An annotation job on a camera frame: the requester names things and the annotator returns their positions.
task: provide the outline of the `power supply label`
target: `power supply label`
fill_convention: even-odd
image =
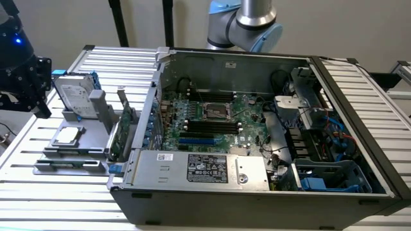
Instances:
[[[227,157],[188,154],[187,180],[201,183],[228,183]]]

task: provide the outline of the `white wall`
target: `white wall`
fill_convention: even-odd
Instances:
[[[68,68],[85,44],[118,46],[106,0],[14,0],[36,54],[53,68]],[[209,0],[174,0],[177,47],[203,48]],[[411,61],[409,0],[273,0],[284,25],[276,53],[355,57],[372,71]],[[132,46],[164,46],[161,0],[121,0]],[[18,131],[24,113],[0,111],[0,121]]]

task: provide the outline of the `slotted metal surface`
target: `slotted metal surface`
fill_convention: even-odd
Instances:
[[[125,86],[130,105],[141,109],[150,75],[154,71],[154,50],[96,47],[82,52],[74,61],[72,70],[98,73],[106,100],[114,109],[121,109],[116,96],[117,86]],[[351,82],[339,82],[340,87]],[[344,87],[343,91],[357,97],[377,96],[365,83]],[[62,104],[54,92],[49,95],[50,119],[30,118],[12,145],[0,156],[0,227],[26,230],[145,230],[148,227],[129,224],[121,210],[105,188],[106,177],[89,176],[40,176],[32,174],[34,161],[61,123]],[[395,120],[395,113],[359,111],[363,118]],[[409,137],[405,130],[373,128],[373,134],[384,136],[383,131]],[[409,155],[400,150],[385,150],[392,161],[404,173],[411,172]],[[411,186],[411,176],[403,179]],[[149,230],[221,230],[207,228],[149,227]],[[347,231],[408,231],[411,230],[411,208],[400,210],[388,217],[372,216],[361,220]]]
[[[375,81],[355,65],[339,61],[323,61],[323,63],[396,171],[408,183],[409,118]]]

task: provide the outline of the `side panel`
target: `side panel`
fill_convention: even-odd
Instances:
[[[389,162],[379,143],[376,142],[375,138],[371,135],[369,130],[367,129],[367,126],[364,125],[363,120],[360,119],[360,116],[356,113],[356,109],[353,108],[356,104],[351,104],[349,100],[344,96],[341,89],[335,82],[335,78],[332,78],[327,68],[324,67],[324,64],[319,57],[312,57],[312,64],[315,66],[316,71],[320,75],[320,80],[323,81],[324,87],[328,89],[329,97],[333,98],[333,103],[336,103],[335,106],[337,106],[343,112],[343,115],[345,116],[347,122],[349,126],[352,127],[352,130],[355,132],[355,135],[369,154],[369,157],[375,163],[375,166],[384,178],[384,180],[388,183],[388,186],[395,193],[395,196],[401,198],[403,200],[399,202],[400,204],[395,205],[395,209],[387,209],[384,211],[380,211],[379,215],[389,215],[392,212],[397,211],[397,209],[407,207],[411,204],[411,191],[409,188],[403,181],[392,163]],[[365,81],[361,80],[359,77],[356,77],[357,81],[360,81],[357,84],[364,84]]]
[[[136,225],[341,230],[395,200],[371,197],[110,192]]]

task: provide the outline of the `sticker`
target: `sticker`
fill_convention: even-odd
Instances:
[[[156,155],[156,160],[172,161],[172,156],[173,156],[173,154],[158,153]]]
[[[73,113],[82,118],[97,118],[86,90],[72,85],[61,85],[61,90]]]
[[[228,183],[227,157],[188,154],[187,180],[201,183]]]
[[[227,62],[225,68],[236,68],[237,64],[235,62]]]

